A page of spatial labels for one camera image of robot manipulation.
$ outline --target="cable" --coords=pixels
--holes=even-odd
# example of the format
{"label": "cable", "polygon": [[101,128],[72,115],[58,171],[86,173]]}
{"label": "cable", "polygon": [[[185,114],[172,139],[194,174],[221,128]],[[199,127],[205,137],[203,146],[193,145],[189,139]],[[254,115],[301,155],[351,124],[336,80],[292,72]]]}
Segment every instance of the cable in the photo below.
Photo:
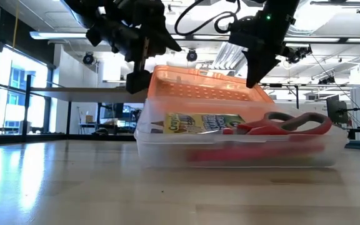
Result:
{"label": "cable", "polygon": [[[312,57],[315,59],[315,61],[317,62],[317,64],[322,68],[322,70],[323,70],[328,76],[331,76],[331,75],[323,68],[323,66],[322,66],[321,63],[318,61],[318,59],[316,59],[315,55],[313,55],[313,54],[311,54],[311,55],[312,55]],[[351,102],[352,102],[353,104],[355,104],[355,105],[359,108],[358,104],[356,104],[356,103],[354,102],[354,100],[353,100],[350,96],[347,95],[347,93],[340,87],[340,85],[338,85],[338,84],[336,84],[336,83],[335,83],[335,85],[337,85],[337,87],[349,98],[349,100],[351,100]]]}
{"label": "cable", "polygon": [[72,52],[74,52],[79,58],[81,58],[81,54],[79,54],[77,51],[75,51],[72,47],[72,44],[70,43],[70,40],[67,40],[67,43],[69,44],[69,47],[72,49]]}
{"label": "cable", "polygon": [[4,112],[4,121],[2,123],[2,132],[5,132],[5,122],[6,122],[6,108],[9,102],[9,90],[10,90],[10,86],[11,86],[11,80],[12,80],[12,65],[13,65],[13,56],[14,56],[14,50],[15,50],[15,46],[16,46],[16,33],[18,31],[18,22],[19,22],[19,3],[20,0],[17,0],[16,2],[16,15],[15,15],[15,27],[14,27],[14,31],[13,31],[13,42],[12,42],[12,55],[11,55],[11,71],[9,73],[9,79],[8,79],[8,84],[7,84],[7,88],[6,88],[6,103],[5,103],[5,112]]}
{"label": "cable", "polygon": [[192,10],[195,6],[197,6],[198,4],[200,4],[201,2],[203,2],[205,0],[197,0],[196,2],[194,2],[192,5],[190,5],[186,10],[184,10],[184,12],[182,12],[179,16],[179,18],[177,19],[176,23],[174,24],[174,31],[176,32],[176,34],[178,35],[181,35],[181,36],[188,36],[188,35],[192,35],[194,34],[195,32],[199,31],[200,29],[202,29],[204,26],[206,26],[207,24],[209,24],[210,22],[212,22],[214,19],[216,19],[217,17],[223,15],[223,14],[229,14],[227,16],[223,16],[223,17],[220,17],[219,19],[216,20],[215,24],[214,24],[214,27],[215,27],[215,30],[216,32],[218,33],[221,33],[221,34],[224,34],[224,33],[227,33],[229,32],[229,29],[226,29],[226,30],[222,30],[219,28],[219,21],[222,20],[222,19],[226,19],[226,18],[231,18],[233,17],[234,18],[234,22],[236,22],[238,19],[237,19],[237,13],[240,11],[241,9],[241,3],[240,3],[240,0],[237,0],[237,9],[236,9],[236,12],[231,12],[231,11],[224,11],[222,13],[219,13],[218,15],[212,17],[211,19],[208,19],[207,21],[205,21],[204,23],[202,23],[201,25],[199,25],[197,28],[193,29],[192,31],[189,31],[189,32],[179,32],[178,30],[178,27],[179,27],[179,23],[181,21],[181,19],[190,11]]}

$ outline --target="yellow wire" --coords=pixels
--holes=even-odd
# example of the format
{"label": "yellow wire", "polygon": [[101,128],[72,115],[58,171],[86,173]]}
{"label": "yellow wire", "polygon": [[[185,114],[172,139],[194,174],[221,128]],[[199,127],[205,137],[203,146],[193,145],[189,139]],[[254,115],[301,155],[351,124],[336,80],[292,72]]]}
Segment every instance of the yellow wire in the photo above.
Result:
{"label": "yellow wire", "polygon": [[19,0],[17,0],[16,2],[16,18],[15,18],[15,30],[13,31],[12,53],[15,50],[15,45],[16,45],[16,31],[18,30],[18,17],[19,17]]}
{"label": "yellow wire", "polygon": [[[13,31],[13,42],[12,42],[12,57],[11,57],[11,72],[12,73],[12,62],[13,62],[13,56],[14,56],[14,50],[15,50],[15,46],[16,46],[16,31],[18,30],[18,21],[19,21],[19,3],[20,0],[17,0],[16,2],[16,15],[15,15],[15,28]],[[11,78],[12,76],[9,75],[9,81],[8,81],[8,85],[7,85],[7,93],[9,93],[9,87],[11,85]],[[8,107],[5,107],[5,113],[4,113],[4,122],[2,124],[2,132],[5,132],[5,121],[6,121],[6,109]]]}

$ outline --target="plastic storage box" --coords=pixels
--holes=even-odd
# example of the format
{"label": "plastic storage box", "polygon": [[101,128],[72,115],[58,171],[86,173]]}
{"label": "plastic storage box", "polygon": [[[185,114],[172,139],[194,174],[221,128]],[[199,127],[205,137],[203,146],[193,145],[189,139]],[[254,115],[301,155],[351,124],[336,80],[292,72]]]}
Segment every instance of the plastic storage box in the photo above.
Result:
{"label": "plastic storage box", "polygon": [[[261,102],[224,101],[155,97],[147,99],[137,124],[135,137],[139,156],[147,167],[327,167],[332,166],[348,143],[347,135],[336,126],[325,135],[252,136],[221,134],[151,133],[159,129],[167,113],[238,114],[247,123],[258,121],[268,112],[292,116],[302,113],[293,108]],[[298,131],[318,124],[308,122]],[[232,149],[251,151],[256,156],[242,159],[204,159]]]}
{"label": "plastic storage box", "polygon": [[172,66],[155,67],[148,97],[156,96],[273,103],[260,86],[248,89],[245,79]]}

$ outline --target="crayola box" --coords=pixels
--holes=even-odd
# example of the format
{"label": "crayola box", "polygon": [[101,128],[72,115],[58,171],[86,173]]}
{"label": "crayola box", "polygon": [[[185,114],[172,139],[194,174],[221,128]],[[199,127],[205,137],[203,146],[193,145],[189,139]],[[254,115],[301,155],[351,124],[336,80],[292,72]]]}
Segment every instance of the crayola box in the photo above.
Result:
{"label": "crayola box", "polygon": [[164,134],[206,134],[224,128],[236,128],[245,123],[235,114],[167,113],[163,122]]}

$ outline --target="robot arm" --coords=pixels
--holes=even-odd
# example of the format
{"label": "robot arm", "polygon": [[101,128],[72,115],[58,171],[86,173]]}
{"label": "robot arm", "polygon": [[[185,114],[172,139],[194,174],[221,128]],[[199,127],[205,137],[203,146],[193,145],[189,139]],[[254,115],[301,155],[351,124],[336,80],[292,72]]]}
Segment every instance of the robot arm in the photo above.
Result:
{"label": "robot arm", "polygon": [[[180,15],[179,20],[202,1],[197,0],[192,4]],[[237,1],[238,6],[240,5],[240,0],[227,1],[233,3]],[[276,59],[277,55],[285,56],[290,63],[295,63],[311,53],[310,47],[294,51],[284,44],[290,24],[295,23],[293,16],[299,0],[250,1],[264,3],[263,10],[253,17],[237,19],[233,12],[220,14],[229,14],[223,18],[234,17],[234,22],[226,30],[231,33],[229,42],[248,48],[248,51],[243,53],[248,60],[247,87],[249,88],[257,84],[277,65],[279,62]],[[126,89],[131,94],[149,85],[151,75],[144,70],[144,63],[148,57],[164,54],[166,48],[181,50],[165,27],[164,5],[160,0],[61,0],[61,2],[71,11],[78,23],[88,29],[86,36],[93,46],[97,46],[102,40],[106,41],[112,47],[112,52],[125,55],[127,62],[134,61],[134,72],[128,74],[126,79]],[[104,7],[106,14],[100,14],[98,7]],[[175,25],[176,32],[179,35],[188,35],[190,32],[178,32],[179,20]]]}
{"label": "robot arm", "polygon": [[[137,93],[148,88],[151,75],[144,69],[148,57],[162,55],[166,48],[181,51],[165,27],[164,4],[150,0],[61,0],[76,21],[87,29],[93,46],[106,41],[113,53],[134,62],[127,75],[126,90]],[[106,14],[99,8],[104,7]]]}

